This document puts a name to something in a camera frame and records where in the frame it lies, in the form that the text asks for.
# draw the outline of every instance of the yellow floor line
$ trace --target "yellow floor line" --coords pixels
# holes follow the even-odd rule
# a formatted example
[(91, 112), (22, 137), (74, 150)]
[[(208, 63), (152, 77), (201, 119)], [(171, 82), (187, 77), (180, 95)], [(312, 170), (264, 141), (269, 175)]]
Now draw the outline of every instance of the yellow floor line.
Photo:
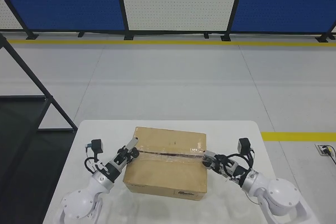
[(195, 41), (195, 40), (8, 40), (11, 44), (157, 44), (157, 45), (245, 45), (245, 46), (324, 46), (336, 43), (268, 41)]
[(336, 142), (336, 132), (262, 132), (264, 141)]

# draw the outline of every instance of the gray floor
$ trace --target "gray floor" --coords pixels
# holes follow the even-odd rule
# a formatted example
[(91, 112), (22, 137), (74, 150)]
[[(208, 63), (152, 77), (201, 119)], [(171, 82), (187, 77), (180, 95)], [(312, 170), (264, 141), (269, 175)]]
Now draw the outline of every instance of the gray floor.
[[(267, 132), (336, 132), (336, 48), (39, 44), (14, 48), (77, 125), (85, 119), (253, 120)], [(1, 50), (0, 95), (39, 93)], [(41, 125), (67, 126), (53, 108)], [(265, 145), (276, 175), (298, 186), (321, 223), (336, 223), (336, 168), (330, 158), (319, 156), (314, 143)], [(336, 142), (327, 143), (336, 149)]]

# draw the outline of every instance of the black metal frame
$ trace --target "black metal frame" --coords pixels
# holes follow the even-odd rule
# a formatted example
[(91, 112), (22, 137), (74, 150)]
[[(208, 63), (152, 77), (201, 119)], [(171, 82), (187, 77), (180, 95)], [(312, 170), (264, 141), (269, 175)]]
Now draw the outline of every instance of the black metal frame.
[[(68, 132), (71, 132), (71, 131), (72, 131), (71, 128), (41, 128), (41, 129), (38, 129), (38, 133), (47, 133), (47, 132), (55, 132), (55, 133), (57, 133), (57, 132), (61, 132), (61, 133), (68, 133)], [(64, 165), (65, 165), (65, 163), (66, 163), (66, 158), (67, 158), (67, 156), (59, 162), (61, 167), (64, 167)], [(58, 173), (58, 174), (56, 175), (55, 180), (54, 180), (55, 183), (58, 182), (58, 180), (60, 179), (60, 176), (61, 176), (61, 172)], [(49, 191), (49, 193), (48, 193), (48, 194), (49, 194), (48, 197), (45, 198), (45, 202), (44, 202), (44, 204), (45, 204), (46, 206), (45, 206), (45, 207), (43, 208), (43, 210), (41, 211), (41, 214), (43, 214), (43, 216), (42, 216), (41, 220), (39, 221), (39, 223), (43, 223), (43, 222), (44, 222), (46, 211), (47, 211), (47, 209), (48, 209), (49, 206), (50, 206), (50, 202), (51, 202), (52, 196), (53, 196), (54, 193), (55, 193), (55, 190), (56, 190), (56, 185), (53, 186), (53, 187), (51, 187), (51, 189), (50, 189), (50, 191)]]
[(229, 34), (231, 32), (231, 28), (233, 27), (235, 13), (236, 13), (238, 5), (239, 5), (239, 0), (234, 0), (233, 7), (232, 7), (231, 13), (230, 13), (228, 27), (226, 29), (226, 32), (225, 32), (224, 36), (221, 36), (222, 41), (231, 41)]
[(0, 32), (22, 32), (23, 29), (0, 29)]
[(11, 3), (11, 0), (5, 0), (6, 4), (17, 18), (20, 25), (23, 27), (23, 31), (25, 31), (28, 35), (28, 40), (34, 40), (37, 38), (38, 34), (34, 34), (33, 32), (77, 32), (78, 37), (81, 38), (87, 32), (99, 33), (99, 34), (120, 34), (124, 35), (124, 40), (133, 40), (135, 35), (163, 35), (163, 34), (203, 34), (204, 38), (208, 39), (209, 34), (224, 34), (221, 36), (222, 41), (231, 41), (230, 34), (271, 34), (271, 35), (321, 35), (321, 37), (316, 38), (319, 42), (327, 42), (326, 38), (329, 37), (334, 39), (332, 30), (336, 26), (336, 21), (333, 23), (328, 32), (271, 32), (271, 31), (233, 31), (232, 25), (234, 22), (235, 14), (237, 8), (239, 6), (239, 0), (234, 0), (232, 10), (230, 13), (230, 18), (228, 22), (227, 29), (225, 31), (175, 31), (175, 30), (130, 30), (127, 21), (127, 14), (125, 11), (124, 0), (119, 0), (120, 10), (122, 14), (124, 30), (42, 30), (42, 29), (28, 29), (23, 20), (21, 19), (18, 12), (15, 10), (14, 6)]
[[(42, 107), (40, 110), (39, 116), (35, 119), (33, 123), (30, 124), (30, 128), (28, 132), (25, 134), (23, 139), (21, 140), (20, 145), (17, 148), (16, 154), (13, 156), (12, 162), (9, 164), (8, 169), (3, 174), (2, 181), (0, 182), (0, 198), (7, 188), (7, 185), (11, 178), (13, 177), (15, 168), (22, 161), (25, 152), (30, 146), (31, 140), (37, 131), (65, 131), (75, 133), (78, 128), (73, 123), (73, 121), (69, 118), (69, 116), (64, 112), (62, 107), (57, 103), (56, 99), (50, 94), (50, 92), (44, 87), (44, 85), (40, 82), (40, 80), (35, 76), (29, 66), (22, 60), (22, 58), (17, 54), (14, 48), (10, 45), (10, 43), (6, 40), (6, 38), (0, 34), (0, 49), (5, 48), (7, 52), (12, 56), (12, 58), (19, 64), (19, 66), (25, 71), (25, 73), (30, 77), (30, 79), (36, 84), (36, 86), (42, 91), (44, 95), (29, 95), (29, 96), (0, 96), (0, 102), (8, 102), (8, 101), (37, 101), (42, 102)], [(39, 129), (39, 126), (44, 119), (46, 112), (49, 109), (50, 105), (53, 105), (64, 117), (64, 119), (70, 124), (72, 128), (65, 129)]]
[(26, 40), (35, 40), (39, 36), (39, 34), (34, 34), (32, 31), (29, 30), (29, 28), (27, 28), (26, 24), (24, 23), (24, 21), (22, 20), (22, 18), (20, 17), (20, 15), (16, 11), (15, 7), (12, 5), (10, 0), (5, 0), (5, 3), (9, 7), (13, 15), (15, 16), (19, 24), (22, 26), (22, 29), (24, 30), (24, 32), (27, 34)]
[(320, 37), (316, 38), (316, 40), (318, 40), (318, 42), (320, 43), (327, 43), (327, 38), (330, 38), (331, 40), (335, 40), (335, 37), (332, 35), (332, 31), (334, 30), (334, 28), (336, 27), (336, 20), (335, 22), (331, 25), (330, 29), (322, 34)]

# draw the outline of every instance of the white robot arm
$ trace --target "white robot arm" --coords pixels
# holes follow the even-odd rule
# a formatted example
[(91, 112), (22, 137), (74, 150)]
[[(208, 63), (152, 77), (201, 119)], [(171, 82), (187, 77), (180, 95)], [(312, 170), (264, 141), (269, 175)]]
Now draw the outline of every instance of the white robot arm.
[(101, 193), (108, 194), (114, 185), (114, 181), (121, 174), (123, 168), (134, 158), (139, 156), (139, 151), (135, 148), (138, 138), (133, 138), (126, 146), (118, 150), (117, 155), (106, 165), (99, 163), (97, 154), (102, 153), (102, 142), (100, 139), (92, 140), (89, 147), (92, 148), (95, 156), (88, 157), (94, 160), (95, 172), (90, 177), (88, 187), (71, 192), (63, 197), (60, 208), (55, 217), (55, 224), (64, 224), (65, 216), (71, 219), (86, 219), (86, 223), (97, 223), (102, 209)]
[[(284, 179), (268, 179), (263, 174), (253, 170), (254, 160), (251, 156), (250, 142), (247, 138), (239, 139), (239, 154), (229, 156), (217, 155), (205, 151), (203, 165), (216, 173), (230, 178), (250, 197), (257, 197), (259, 206), (269, 224), (279, 224), (274, 216), (284, 216), (291, 209), (296, 209), (296, 218), (289, 224), (318, 224), (315, 214), (304, 200), (299, 190)], [(241, 157), (249, 165), (248, 169), (240, 166), (231, 157)]]

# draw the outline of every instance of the white table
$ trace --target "white table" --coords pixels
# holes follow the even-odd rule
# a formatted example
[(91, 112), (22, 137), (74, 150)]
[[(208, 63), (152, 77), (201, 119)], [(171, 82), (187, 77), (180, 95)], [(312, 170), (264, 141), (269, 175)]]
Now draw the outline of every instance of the white table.
[[(268, 178), (275, 177), (259, 128), (252, 121), (85, 120), (73, 141), (44, 223), (52, 223), (66, 193), (87, 186), (91, 174), (83, 165), (85, 145), (92, 139), (102, 139), (104, 153), (99, 159), (108, 162), (132, 139), (137, 126), (205, 133), (207, 149), (225, 155), (237, 153), (238, 139), (247, 137), (256, 153), (254, 169)], [(244, 164), (240, 158), (235, 159)], [(237, 184), (211, 170), (208, 171), (208, 192), (198, 202), (134, 194), (122, 179), (123, 173), (116, 179), (110, 194), (103, 196), (99, 223), (266, 223), (259, 206), (252, 204)]]

